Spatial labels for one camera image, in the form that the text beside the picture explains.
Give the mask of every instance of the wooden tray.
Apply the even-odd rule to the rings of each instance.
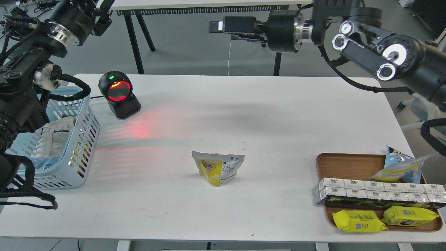
[[[383,169],[385,155],[364,155],[364,154],[337,154],[322,153],[316,159],[319,180],[322,178],[338,178],[352,180],[368,180],[379,170]],[[424,177],[421,177],[421,183],[425,184]],[[333,213],[341,210],[358,210],[354,208],[325,207],[328,221],[336,227],[333,220]],[[378,218],[383,218],[384,210],[374,210]],[[389,230],[397,231],[430,231],[435,232],[442,228],[443,220],[440,217],[421,226],[393,226],[387,225]]]

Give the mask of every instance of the black table leg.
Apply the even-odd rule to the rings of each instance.
[[[138,74],[144,74],[144,67],[142,65],[141,54],[136,41],[135,29],[133,28],[132,16],[124,16],[125,24],[127,25],[128,37],[132,45],[133,55],[135,56],[136,68]]]
[[[276,52],[276,60],[274,61],[274,73],[273,76],[278,76],[280,72],[280,63],[282,60],[282,53]]]
[[[141,26],[142,33],[144,34],[144,37],[147,41],[147,44],[149,45],[150,50],[155,51],[155,46],[153,45],[152,38],[150,37],[149,30],[147,30],[147,26],[145,25],[142,15],[137,15],[136,18],[138,19],[138,22]]]

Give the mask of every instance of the desk in background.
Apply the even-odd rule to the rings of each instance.
[[[99,95],[101,75],[80,74]],[[0,236],[314,243],[438,243],[437,232],[346,234],[315,206],[323,152],[409,155],[383,93],[340,78],[129,75],[141,111],[105,99],[85,184],[52,190],[59,208],[6,206]],[[356,79],[379,86],[374,79]],[[244,154],[237,177],[210,186],[191,151]]]
[[[138,74],[144,74],[144,66],[132,22],[133,15],[136,16],[140,24],[150,50],[155,51],[155,45],[142,15],[272,11],[288,9],[289,4],[310,4],[312,2],[313,0],[115,0],[110,10],[124,16]],[[274,75],[279,75],[280,59],[281,54],[276,53]]]

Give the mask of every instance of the gray floor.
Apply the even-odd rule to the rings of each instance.
[[[410,35],[423,41],[432,38],[412,16],[410,10],[403,9],[398,0],[366,0],[367,6],[377,7],[384,11],[383,28],[397,33]],[[145,43],[143,34],[135,24],[136,35],[139,38],[141,56],[146,74],[174,74],[174,75],[272,75],[274,53],[260,45],[243,41],[231,41],[228,35],[208,33],[209,21],[222,20],[225,14],[187,14],[187,15],[159,15],[144,16],[153,42],[155,52],[151,52]],[[311,10],[306,10],[304,16],[310,17]],[[234,13],[234,16],[255,16],[260,21],[268,18],[267,12]],[[63,58],[52,58],[60,65],[64,73],[105,73],[118,70],[127,74],[136,74],[132,49],[130,47],[124,18],[112,16],[113,23],[102,37],[89,37],[81,47],[71,47],[69,54]],[[327,31],[327,37],[336,34],[336,26]],[[331,58],[336,53],[329,52]],[[348,63],[342,66],[341,71],[347,76],[369,76],[368,73]],[[297,54],[283,54],[281,76],[336,76],[320,57],[317,48],[311,44],[304,44]],[[398,81],[382,83],[383,86],[399,86]],[[412,114],[409,107],[403,111],[396,109],[402,100],[411,98],[408,94],[393,93],[387,95],[390,106],[401,125],[417,122],[419,119]],[[415,155],[422,156],[434,153],[434,150],[421,138],[419,130],[405,133],[407,141]],[[434,156],[423,167],[423,174],[430,183],[445,184],[446,172],[443,170],[446,158]],[[59,239],[35,238],[0,238],[0,250],[36,250],[46,251],[56,244]],[[76,239],[63,239],[53,251],[77,250]],[[113,250],[117,241],[113,240],[81,240],[81,250]],[[192,242],[162,242],[139,241],[132,244],[131,250],[162,249],[206,249],[207,243]],[[292,249],[315,250],[313,244],[286,244],[286,243],[212,243],[212,249]],[[416,244],[414,250],[446,250],[446,243],[435,245]],[[396,244],[330,244],[330,250],[398,250]]]

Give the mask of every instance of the robotic arm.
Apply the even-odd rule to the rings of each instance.
[[[310,19],[300,10],[313,8]],[[349,84],[373,92],[417,92],[446,111],[446,54],[415,38],[381,29],[381,10],[360,7],[360,0],[314,0],[300,10],[272,11],[266,22],[255,17],[225,17],[210,22],[211,33],[228,33],[231,39],[268,44],[270,50],[298,52],[304,42],[317,45],[330,67]],[[325,30],[341,22],[339,34],[331,40],[341,54],[330,61],[323,46]],[[399,79],[407,87],[376,88],[361,85],[340,73],[335,67],[352,61],[382,81]],[[446,119],[426,122],[423,138],[440,154],[446,146],[430,134],[430,128],[446,126]]]
[[[33,187],[34,166],[26,157],[6,154],[18,133],[34,132],[49,122],[46,106],[49,99],[79,100],[90,94],[81,80],[62,74],[59,66],[49,61],[51,56],[65,57],[70,44],[81,46],[90,34],[101,36],[111,24],[109,9],[114,0],[105,0],[96,8],[97,0],[62,0],[44,23],[33,17],[5,14],[5,46],[0,62],[0,198],[35,196],[50,201],[56,209],[54,196]],[[6,47],[11,31],[27,33],[12,46]],[[53,95],[59,81],[75,83],[83,90],[70,97]],[[25,177],[17,175],[21,164],[26,166]],[[14,184],[17,188],[8,188]],[[0,205],[24,204],[0,202]]]

